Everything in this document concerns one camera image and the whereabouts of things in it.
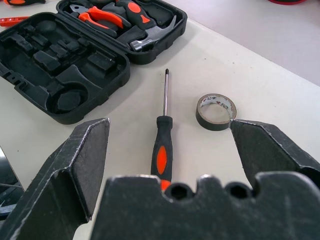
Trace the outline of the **orange handled pliers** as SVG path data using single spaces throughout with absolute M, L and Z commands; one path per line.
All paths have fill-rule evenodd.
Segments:
M 96 6 L 86 8 L 82 5 L 71 4 L 70 9 L 75 13 L 79 13 L 78 19 L 88 26 L 112 38 L 117 37 L 117 32 L 107 26 L 99 24 L 98 21 L 104 20 L 111 22 L 121 29 L 129 29 L 132 27 L 132 24 L 122 16 L 110 11 L 98 9 Z

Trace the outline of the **black orange claw hammer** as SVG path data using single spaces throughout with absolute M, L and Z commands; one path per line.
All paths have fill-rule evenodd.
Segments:
M 132 41 L 129 45 L 135 52 L 140 52 L 165 37 L 175 26 L 175 15 L 169 26 L 160 28 L 156 21 L 150 18 L 145 10 L 132 0 L 115 0 L 117 7 L 124 7 L 128 20 L 144 31 L 146 37 Z

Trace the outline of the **black plastic tool case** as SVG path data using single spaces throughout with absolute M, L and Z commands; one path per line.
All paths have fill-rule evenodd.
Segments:
M 95 7 L 88 0 L 60 0 L 57 13 L 41 12 L 0 31 L 0 77 L 55 121 L 70 125 L 102 105 L 130 79 L 130 65 L 153 62 L 184 34 L 187 14 L 163 0 L 132 0 L 164 29 L 176 16 L 173 29 L 142 51 L 130 43 L 147 35 L 130 22 L 124 7 L 109 3 L 100 10 L 131 23 L 122 29 L 97 22 L 117 33 L 113 38 L 78 19 L 71 4 Z

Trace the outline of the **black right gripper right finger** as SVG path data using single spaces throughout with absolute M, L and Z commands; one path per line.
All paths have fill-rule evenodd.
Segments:
M 320 163 L 300 148 L 277 126 L 234 119 L 229 128 L 250 184 L 262 172 L 297 172 L 320 189 Z

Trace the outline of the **orange voltage tester pen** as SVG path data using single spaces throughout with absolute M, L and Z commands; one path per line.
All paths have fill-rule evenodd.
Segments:
M 16 16 L 16 17 L 4 17 L 0 18 L 0 26 L 1 27 L 12 27 L 26 19 L 28 16 Z

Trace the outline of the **black orange Phillips screwdriver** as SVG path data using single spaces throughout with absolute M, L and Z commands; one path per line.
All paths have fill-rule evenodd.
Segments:
M 173 143 L 171 130 L 173 118 L 168 115 L 169 69 L 165 70 L 163 114 L 156 119 L 157 134 L 153 146 L 150 173 L 160 179 L 160 187 L 165 191 L 172 182 Z

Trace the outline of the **black electrical tape roll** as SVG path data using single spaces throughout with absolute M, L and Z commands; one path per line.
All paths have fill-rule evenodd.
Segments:
M 228 120 L 224 120 L 224 121 L 209 120 L 207 117 L 205 117 L 205 115 L 202 112 L 202 107 L 206 105 L 218 105 L 224 108 L 228 112 L 228 115 L 229 115 Z M 235 119 L 236 116 L 237 116 L 236 105 L 230 98 L 222 94 L 209 93 L 209 94 L 203 95 L 198 100 L 196 105 L 195 117 L 197 122 L 203 128 L 210 131 L 223 131 L 229 128 L 231 121 Z

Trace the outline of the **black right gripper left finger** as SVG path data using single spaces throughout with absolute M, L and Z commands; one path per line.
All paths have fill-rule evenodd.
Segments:
M 108 118 L 76 126 L 23 193 L 0 228 L 0 240 L 73 240 L 96 207 L 109 131 Z

